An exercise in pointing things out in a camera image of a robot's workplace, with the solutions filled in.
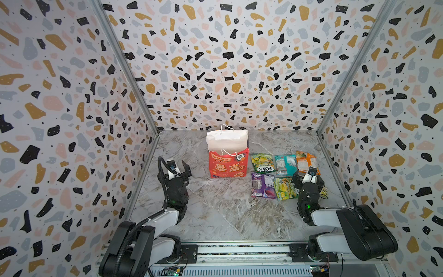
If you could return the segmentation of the circuit board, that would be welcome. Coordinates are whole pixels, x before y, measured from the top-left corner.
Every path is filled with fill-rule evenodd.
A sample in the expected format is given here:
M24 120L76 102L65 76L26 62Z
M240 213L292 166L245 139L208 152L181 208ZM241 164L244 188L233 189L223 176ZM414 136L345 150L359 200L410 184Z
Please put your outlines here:
M183 274L183 267L164 268L159 273L161 277L181 277Z
M329 277L329 268L319 265L313 265L310 267L312 277Z

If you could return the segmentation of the purple snack packet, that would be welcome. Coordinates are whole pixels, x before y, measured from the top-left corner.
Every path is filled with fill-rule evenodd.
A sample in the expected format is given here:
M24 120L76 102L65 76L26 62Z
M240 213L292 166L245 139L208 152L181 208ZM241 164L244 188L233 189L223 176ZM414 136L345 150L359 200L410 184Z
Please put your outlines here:
M277 195L274 187L274 176L263 174L263 173L255 173L251 174L252 181L252 197L260 197L267 199L276 199Z

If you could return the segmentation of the right circuit board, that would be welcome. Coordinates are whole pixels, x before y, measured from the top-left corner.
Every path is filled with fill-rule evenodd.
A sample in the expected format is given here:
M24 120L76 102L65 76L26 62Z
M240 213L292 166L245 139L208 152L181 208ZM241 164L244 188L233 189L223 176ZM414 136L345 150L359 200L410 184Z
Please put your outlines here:
M329 268L319 265L313 265L310 267L312 277L329 277Z

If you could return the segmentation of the yellow green snack packet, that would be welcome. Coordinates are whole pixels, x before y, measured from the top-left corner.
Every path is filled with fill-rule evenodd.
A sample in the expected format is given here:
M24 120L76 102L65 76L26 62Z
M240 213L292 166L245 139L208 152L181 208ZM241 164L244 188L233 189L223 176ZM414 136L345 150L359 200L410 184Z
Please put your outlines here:
M320 186L320 198L328 199L328 192L325 189L324 181L320 175L317 176L317 184ZM297 199L300 190L295 187L288 177L276 177L273 181L277 199L281 202L289 199Z

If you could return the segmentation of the left corner aluminium post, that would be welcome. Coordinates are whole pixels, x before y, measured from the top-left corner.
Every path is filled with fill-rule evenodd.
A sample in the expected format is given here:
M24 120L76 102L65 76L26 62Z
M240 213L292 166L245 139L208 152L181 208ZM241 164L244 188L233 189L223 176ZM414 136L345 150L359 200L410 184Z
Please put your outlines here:
M103 27L103 32L107 36L107 39L110 43L110 47L112 48L112 50L115 54L115 57L116 57L118 63L120 64L122 71L123 71L125 77L127 78L132 91L135 94L136 100L138 101L139 106L140 106L142 112L144 113L145 118L147 119L149 129L151 130L151 132L153 133L153 135L155 137L158 136L159 130L154 123L154 120L151 116L151 113L148 109L145 99L141 93L141 90L140 90L139 86L137 85L134 74L131 71L129 64L127 63L125 54L120 47L120 44L119 44L119 41L118 41L118 38L117 38L115 32L113 31L112 24L108 20L108 17L107 17L106 12L103 8L102 2L99 0L92 0L92 1L90 1L90 3L92 5L92 9L94 10L94 12L96 13L96 15L98 17L98 22Z

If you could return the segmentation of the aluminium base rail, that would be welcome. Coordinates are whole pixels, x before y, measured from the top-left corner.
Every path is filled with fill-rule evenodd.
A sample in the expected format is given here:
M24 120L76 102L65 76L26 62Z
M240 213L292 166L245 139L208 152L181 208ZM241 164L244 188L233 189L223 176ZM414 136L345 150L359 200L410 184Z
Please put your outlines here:
M393 277L386 259L366 262L352 254L333 254L323 261L303 255L302 241L191 242L181 243L181 258L163 259L144 277L160 277L169 267L183 267L182 277L312 277L310 267L329 268L330 277Z

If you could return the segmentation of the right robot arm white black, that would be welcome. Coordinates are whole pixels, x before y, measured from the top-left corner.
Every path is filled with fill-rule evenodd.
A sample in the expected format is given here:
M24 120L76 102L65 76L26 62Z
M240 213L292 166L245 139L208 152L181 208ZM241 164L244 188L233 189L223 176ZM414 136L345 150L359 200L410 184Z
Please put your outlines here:
M333 227L336 232L311 235L303 255L323 261L333 254L352 254L362 261L381 259L398 251L394 235L366 204L355 207L323 208L319 204L324 181L311 167L307 173L293 174L291 184L298 190L297 210L304 223Z

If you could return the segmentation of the teal snack packet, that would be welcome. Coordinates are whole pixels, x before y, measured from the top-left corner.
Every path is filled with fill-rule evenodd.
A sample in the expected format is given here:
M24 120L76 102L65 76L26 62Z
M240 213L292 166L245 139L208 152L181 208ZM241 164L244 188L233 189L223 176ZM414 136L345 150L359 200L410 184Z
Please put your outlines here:
M277 155L275 162L278 177L292 177L298 171L296 155Z

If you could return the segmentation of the left circuit board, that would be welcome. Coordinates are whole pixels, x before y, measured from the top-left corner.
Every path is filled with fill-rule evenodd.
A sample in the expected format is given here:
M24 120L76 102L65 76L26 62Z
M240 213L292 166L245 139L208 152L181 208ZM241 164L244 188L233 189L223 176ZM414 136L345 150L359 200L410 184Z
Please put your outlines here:
M183 274L183 267L164 268L159 273L161 277L181 277Z

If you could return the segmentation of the right corner aluminium post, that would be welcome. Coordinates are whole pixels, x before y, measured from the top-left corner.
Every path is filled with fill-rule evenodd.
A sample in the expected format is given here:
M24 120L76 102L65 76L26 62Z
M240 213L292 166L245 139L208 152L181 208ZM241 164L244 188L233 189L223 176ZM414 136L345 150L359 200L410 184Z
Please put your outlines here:
M346 73L345 78L341 83L337 94L334 96L333 100L331 101L331 104L327 109L324 118L322 119L318 129L316 130L316 135L318 137L321 136L321 134L323 133L323 131L327 126L328 121L332 118L335 108L339 106L340 100L344 96L347 88L349 87L358 69L364 62L365 56L368 54L369 50L371 49L374 40L377 38L377 35L380 33L384 23L387 21L387 18L393 11L395 5L396 5L395 0L386 0L381 6L381 9L375 20L375 23L372 25L372 28L369 31L367 38L363 42L362 47L357 53L354 62L351 64L350 69Z

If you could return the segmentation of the corner aluminium post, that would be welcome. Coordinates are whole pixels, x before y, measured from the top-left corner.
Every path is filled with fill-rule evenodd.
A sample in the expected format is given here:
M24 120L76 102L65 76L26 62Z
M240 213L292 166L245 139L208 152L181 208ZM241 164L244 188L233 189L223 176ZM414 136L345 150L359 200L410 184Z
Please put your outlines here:
M323 131L327 126L328 121L332 118L335 108L339 106L340 100L344 96L347 88L349 87L358 69L364 62L365 56L368 54L369 50L371 49L374 40L377 38L377 35L380 33L384 23L387 21L387 18L393 11L395 5L396 5L395 0L386 0L381 6L381 9L375 20L375 23L372 25L372 28L369 31L367 38L363 42L362 47L357 53L354 62L351 64L350 69L346 73L345 78L341 83L337 94L334 96L333 100L331 101L331 104L327 109L324 118L322 119L318 129L316 130L316 135L318 137L321 136L321 134L323 133Z
M136 100L138 101L139 106L140 106L142 112L144 113L145 118L147 119L149 129L151 130L151 132L153 133L153 135L155 137L158 136L159 130L154 123L154 120L151 116L151 113L148 109L145 99L141 93L141 90L140 90L139 86L137 85L134 74L131 71L129 64L127 63L125 54L120 47L120 44L119 44L119 41L118 41L118 38L117 38L115 32L113 31L112 24L108 20L108 17L107 17L106 12L103 8L102 2L99 0L92 0L92 1L90 1L90 3L92 5L92 9L94 10L94 12L96 13L96 15L98 17L98 22L103 27L103 32L107 36L107 39L110 43L110 47L112 48L112 50L115 54L115 57L116 57L118 63L120 64L122 71L123 71L125 77L127 78L132 91L135 94Z

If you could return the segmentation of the red paper gift bag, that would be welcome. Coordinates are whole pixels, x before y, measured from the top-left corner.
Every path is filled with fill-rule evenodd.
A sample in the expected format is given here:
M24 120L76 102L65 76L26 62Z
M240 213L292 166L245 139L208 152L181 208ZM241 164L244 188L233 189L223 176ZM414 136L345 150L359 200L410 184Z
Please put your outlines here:
M211 178L241 178L247 175L249 147L247 130L222 124L207 133Z

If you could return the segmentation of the orange snack packet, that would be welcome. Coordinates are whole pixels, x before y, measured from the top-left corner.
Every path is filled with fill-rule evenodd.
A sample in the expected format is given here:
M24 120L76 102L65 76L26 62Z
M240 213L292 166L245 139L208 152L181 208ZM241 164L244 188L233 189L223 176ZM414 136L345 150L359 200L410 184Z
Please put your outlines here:
M317 169L317 175L320 175L320 167L317 163L317 157L313 154L297 151L296 152L297 168L300 173L307 173L310 167Z

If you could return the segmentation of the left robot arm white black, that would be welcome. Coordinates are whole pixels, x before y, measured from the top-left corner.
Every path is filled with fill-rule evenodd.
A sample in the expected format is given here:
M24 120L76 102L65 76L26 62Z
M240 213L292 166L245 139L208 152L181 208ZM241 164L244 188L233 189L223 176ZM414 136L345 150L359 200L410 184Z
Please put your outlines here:
M158 180L164 194L160 211L138 223L122 222L99 266L101 277L143 277L153 264L181 258L181 239L165 231L179 224L188 209L187 186L190 166L182 162L181 172L175 160L158 158Z

